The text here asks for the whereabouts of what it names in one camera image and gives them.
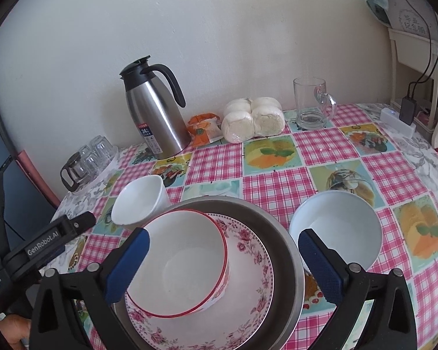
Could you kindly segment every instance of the human hand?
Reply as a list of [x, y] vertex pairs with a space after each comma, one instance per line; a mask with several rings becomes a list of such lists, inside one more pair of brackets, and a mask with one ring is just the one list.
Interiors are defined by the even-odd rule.
[[0, 321], [0, 331], [13, 350], [25, 350], [21, 340], [29, 338], [31, 320], [10, 314]]

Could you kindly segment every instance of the red rim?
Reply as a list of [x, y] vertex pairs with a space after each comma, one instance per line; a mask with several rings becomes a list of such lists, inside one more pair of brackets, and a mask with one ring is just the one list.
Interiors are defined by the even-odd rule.
[[186, 314], [191, 313], [191, 312], [197, 310], [197, 309], [198, 309], [199, 307], [201, 307], [204, 303], [206, 303], [206, 301], [208, 301], [209, 298], [210, 298], [210, 297], [216, 292], [216, 290], [217, 290], [217, 288], [219, 287], [219, 284], [220, 284], [220, 282], [221, 282], [221, 280], [222, 280], [222, 278], [223, 278], [223, 276], [224, 276], [225, 269], [226, 269], [226, 267], [227, 267], [227, 259], [228, 259], [228, 257], [227, 257], [227, 242], [225, 241], [225, 235], [224, 235], [224, 233], [222, 232], [222, 230], [221, 230], [221, 228], [219, 227], [219, 225], [217, 224], [217, 222], [214, 221], [214, 220], [213, 220], [211, 217], [209, 217], [207, 214], [204, 214], [203, 212], [198, 212], [197, 210], [194, 210], [194, 209], [177, 209], [177, 210], [171, 210], [171, 211], [169, 211], [169, 212], [162, 213], [161, 215], [159, 215], [159, 216], [153, 218], [150, 222], [148, 222], [148, 223], [144, 226], [144, 228], [146, 228], [146, 226], [148, 226], [148, 225], [149, 225], [151, 222], [153, 222], [155, 219], [157, 219], [157, 218], [159, 218], [159, 217], [161, 217], [161, 216], [163, 216], [163, 215], [167, 215], [167, 214], [172, 213], [172, 212], [182, 212], [182, 211], [189, 211], [189, 212], [199, 213], [199, 214], [201, 214], [201, 215], [207, 217], [208, 220], [210, 220], [210, 221], [213, 222], [214, 226], [215, 226], [216, 229], [219, 231], [219, 233], [220, 233], [220, 235], [221, 235], [221, 237], [222, 237], [222, 244], [223, 244], [223, 246], [224, 246], [224, 264], [222, 265], [222, 271], [221, 271], [221, 273], [220, 273], [220, 277], [219, 277], [219, 279], [218, 279], [216, 285], [213, 287], [213, 289], [211, 290], [211, 292], [209, 292], [208, 296], [206, 296], [206, 298], [204, 298], [199, 304], [197, 304], [195, 307], [193, 307], [193, 308], [191, 308], [191, 309], [189, 309], [189, 310], [187, 310], [187, 311], [185, 311], [185, 312], [181, 312], [181, 313], [177, 313], [177, 314], [171, 314], [171, 315], [169, 315], [169, 316], [163, 316], [163, 315], [161, 315], [161, 314], [151, 313], [151, 312], [149, 312], [149, 311], [147, 311], [147, 310], [141, 308], [141, 307], [140, 307], [140, 306], [139, 306], [139, 305], [133, 300], [133, 298], [130, 296], [130, 294], [128, 293], [128, 290], [127, 290], [127, 291], [126, 291], [126, 295], [129, 297], [129, 299], [132, 301], [132, 303], [133, 303], [134, 305], [136, 305], [136, 307], [137, 307], [138, 309], [141, 309], [143, 312], [149, 314], [150, 316], [160, 317], [160, 318], [174, 318], [174, 317], [185, 316]]

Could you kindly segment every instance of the glass mug handle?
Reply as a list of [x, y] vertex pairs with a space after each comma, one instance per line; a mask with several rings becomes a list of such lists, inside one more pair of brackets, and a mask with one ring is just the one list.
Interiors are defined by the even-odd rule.
[[321, 93], [321, 102], [322, 102], [322, 111], [326, 116], [327, 120], [332, 120], [336, 115], [337, 111], [337, 102], [329, 93], [323, 92]]

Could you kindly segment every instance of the thermos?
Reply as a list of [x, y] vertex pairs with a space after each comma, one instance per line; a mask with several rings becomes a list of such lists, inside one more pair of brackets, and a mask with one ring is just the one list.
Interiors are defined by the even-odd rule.
[[[136, 127], [153, 155], [166, 159], [181, 152], [191, 141], [178, 110], [178, 106], [185, 107], [185, 98], [172, 71], [162, 64], [149, 66], [149, 58], [150, 55], [129, 64], [120, 76]], [[154, 71], [165, 76], [173, 96]]]

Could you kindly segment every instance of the table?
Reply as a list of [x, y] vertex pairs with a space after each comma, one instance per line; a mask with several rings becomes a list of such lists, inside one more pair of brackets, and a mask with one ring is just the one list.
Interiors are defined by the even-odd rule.
[[[72, 218], [90, 210], [98, 222], [68, 243], [64, 254], [45, 269], [81, 271], [120, 246], [130, 232], [111, 222], [112, 205], [122, 188], [140, 176], [162, 175], [173, 203], [201, 195], [240, 197], [261, 206], [288, 229], [299, 205], [326, 190], [328, 180], [341, 182], [355, 175], [363, 182], [353, 192], [373, 206], [383, 229], [382, 249], [370, 271], [404, 271], [418, 347], [431, 349], [438, 341], [438, 154], [418, 133], [406, 139], [381, 122], [384, 106], [342, 105], [325, 129], [313, 132], [299, 128], [292, 120], [295, 112], [288, 111], [279, 136], [238, 145], [218, 141], [187, 148], [170, 160], [156, 161], [145, 145], [124, 149], [113, 175], [63, 199], [55, 217]], [[287, 350], [307, 349], [334, 309], [310, 275], [305, 281], [304, 309]], [[350, 340], [358, 338], [369, 307], [366, 303]], [[84, 305], [78, 309], [94, 348], [103, 349]]]

